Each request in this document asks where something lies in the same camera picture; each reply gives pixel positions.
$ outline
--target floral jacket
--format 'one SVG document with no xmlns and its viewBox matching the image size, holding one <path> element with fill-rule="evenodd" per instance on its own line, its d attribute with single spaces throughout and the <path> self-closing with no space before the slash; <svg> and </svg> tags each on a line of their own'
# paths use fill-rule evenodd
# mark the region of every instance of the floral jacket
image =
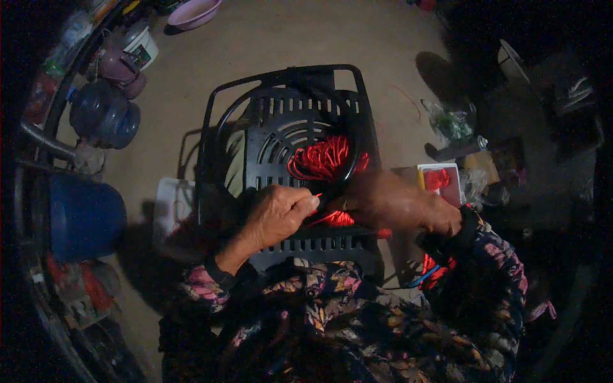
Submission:
<svg viewBox="0 0 613 383">
<path fill-rule="evenodd" d="M 195 267 L 160 322 L 164 379 L 508 382 L 523 326 L 524 266 L 481 219 L 454 258 L 469 267 L 453 273 L 470 282 L 460 296 L 439 299 L 440 312 L 432 299 L 432 310 L 422 309 L 369 283 L 352 262 L 290 258 L 227 290 Z"/>
</svg>

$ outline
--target concrete floor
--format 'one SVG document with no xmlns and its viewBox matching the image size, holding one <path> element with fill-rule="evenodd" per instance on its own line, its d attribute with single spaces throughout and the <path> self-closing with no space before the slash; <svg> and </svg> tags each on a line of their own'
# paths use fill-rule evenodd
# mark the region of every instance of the concrete floor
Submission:
<svg viewBox="0 0 613 383">
<path fill-rule="evenodd" d="M 377 122 L 383 167 L 431 162 L 424 144 L 438 142 L 427 115 L 421 110 L 419 118 L 416 107 L 397 88 L 418 105 L 419 99 L 436 102 L 415 64 L 422 51 L 448 57 L 440 38 L 442 27 L 432 13 L 399 0 L 226 1 L 215 19 L 200 28 L 176 36 L 164 35 L 163 29 L 160 23 L 152 30 L 159 56 L 144 71 L 148 83 L 136 100 L 142 111 L 139 133 L 126 149 L 111 151 L 105 166 L 104 181 L 123 196 L 132 225 L 145 220 L 143 203 L 155 199 L 159 180 L 177 177 L 181 140 L 187 131 L 201 128 L 213 89 L 287 66 L 357 66 Z M 237 96 L 220 97 L 231 102 Z M 214 110 L 215 121 L 222 109 Z M 71 128 L 61 128 L 60 137 L 62 131 L 64 141 L 74 139 Z M 197 142 L 197 136 L 190 138 L 188 148 Z M 189 180 L 194 177 L 194 160 L 188 166 Z M 123 271 L 121 324 L 148 378 L 157 382 L 162 357 L 157 351 L 160 307 L 154 307 L 159 302 L 151 303 L 155 299 L 147 297 L 147 284 L 138 280 L 149 280 L 151 275 L 163 279 L 171 269 L 176 272 L 176 265 L 155 259 L 150 252 L 136 254 L 141 252 L 138 247 L 131 251 L 127 258 L 118 260 L 120 254 L 110 260 Z M 148 268 L 131 267 L 137 255 Z"/>
</svg>

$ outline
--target plastic bag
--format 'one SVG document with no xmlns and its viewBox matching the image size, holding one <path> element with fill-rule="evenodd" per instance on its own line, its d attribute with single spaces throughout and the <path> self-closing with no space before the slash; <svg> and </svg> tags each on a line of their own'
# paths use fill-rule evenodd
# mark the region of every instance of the plastic bag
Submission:
<svg viewBox="0 0 613 383">
<path fill-rule="evenodd" d="M 472 137 L 473 128 L 466 122 L 466 112 L 445 112 L 440 105 L 428 100 L 422 99 L 421 103 L 428 112 L 430 126 L 443 147 Z"/>
<path fill-rule="evenodd" d="M 473 168 L 460 172 L 460 193 L 465 203 L 483 203 L 481 194 L 487 186 L 487 173 L 483 169 Z"/>
</svg>

